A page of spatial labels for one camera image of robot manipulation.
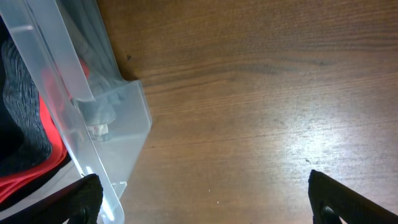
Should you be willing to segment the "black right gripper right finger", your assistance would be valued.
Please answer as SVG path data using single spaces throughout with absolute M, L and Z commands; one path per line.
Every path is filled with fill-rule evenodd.
M 397 215 L 328 175 L 312 170 L 308 197 L 313 223 L 397 223 Z

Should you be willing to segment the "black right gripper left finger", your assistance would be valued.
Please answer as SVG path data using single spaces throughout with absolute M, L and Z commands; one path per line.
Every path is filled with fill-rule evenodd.
M 100 178 L 90 174 L 1 220 L 1 224 L 96 224 L 102 201 Z

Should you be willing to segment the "black red grey garment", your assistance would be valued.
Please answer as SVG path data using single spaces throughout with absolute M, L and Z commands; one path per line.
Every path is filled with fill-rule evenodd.
M 1 24 L 1 210 L 71 161 L 8 29 Z

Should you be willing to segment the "light blue jeans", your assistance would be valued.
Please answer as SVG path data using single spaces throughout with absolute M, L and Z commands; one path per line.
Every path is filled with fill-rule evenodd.
M 57 2 L 94 100 L 78 107 L 95 141 L 111 139 L 108 126 L 116 120 L 114 106 L 122 102 L 114 90 L 127 81 L 121 76 L 103 18 L 95 0 Z

